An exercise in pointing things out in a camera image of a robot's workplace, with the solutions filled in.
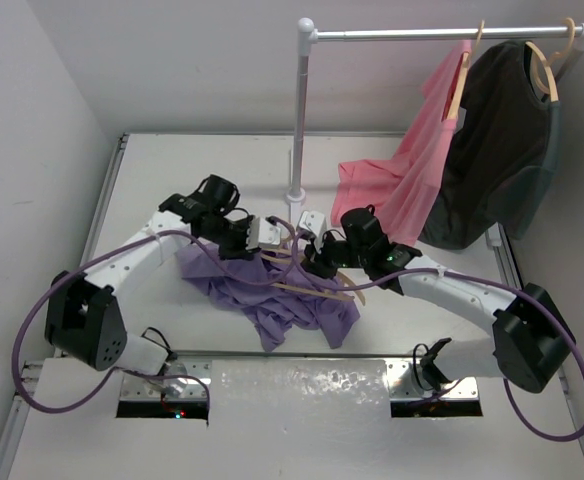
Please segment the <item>purple t shirt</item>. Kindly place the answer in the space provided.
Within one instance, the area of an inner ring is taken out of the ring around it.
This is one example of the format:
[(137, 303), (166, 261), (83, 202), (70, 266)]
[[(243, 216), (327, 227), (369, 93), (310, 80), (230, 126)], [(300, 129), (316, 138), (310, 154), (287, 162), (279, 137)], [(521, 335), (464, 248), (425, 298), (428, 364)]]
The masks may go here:
[(226, 260), (219, 265), (198, 247), (190, 245), (176, 254), (181, 277), (207, 296), (212, 305), (243, 314), (254, 326), (264, 351), (272, 352), (285, 341), (293, 327), (319, 330), (327, 345), (342, 346), (360, 319), (352, 296), (328, 298), (312, 295), (314, 286), (294, 269), (281, 287), (258, 287), (278, 277), (287, 264), (261, 255), (252, 260)]

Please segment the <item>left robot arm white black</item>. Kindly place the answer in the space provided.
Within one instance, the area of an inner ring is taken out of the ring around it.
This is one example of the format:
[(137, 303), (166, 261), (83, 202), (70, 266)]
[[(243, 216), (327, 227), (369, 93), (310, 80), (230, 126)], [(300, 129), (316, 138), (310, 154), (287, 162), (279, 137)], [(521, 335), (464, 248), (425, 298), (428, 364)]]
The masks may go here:
[(122, 304), (166, 260), (204, 239), (224, 258), (249, 259), (270, 225), (248, 214), (229, 219), (237, 187), (216, 175), (189, 195), (164, 200), (145, 225), (103, 260), (53, 281), (44, 336), (48, 343), (96, 371), (117, 367), (154, 376), (168, 360), (166, 348), (126, 330)]

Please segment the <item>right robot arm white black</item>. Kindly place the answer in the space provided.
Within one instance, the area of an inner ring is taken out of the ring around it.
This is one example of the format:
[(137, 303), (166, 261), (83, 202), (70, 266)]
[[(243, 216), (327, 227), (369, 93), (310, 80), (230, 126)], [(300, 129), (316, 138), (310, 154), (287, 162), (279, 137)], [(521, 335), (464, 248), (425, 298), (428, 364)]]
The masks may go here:
[(503, 378), (538, 394), (570, 353), (574, 337), (551, 296), (528, 283), (521, 290), (469, 279), (420, 250), (390, 241), (372, 206), (346, 213), (336, 238), (317, 211), (301, 214), (297, 230), (307, 244), (300, 263), (321, 285), (344, 268), (360, 269), (371, 284), (436, 305), (483, 330), (485, 342), (443, 337), (418, 357), (415, 377), (439, 390), (467, 376)]

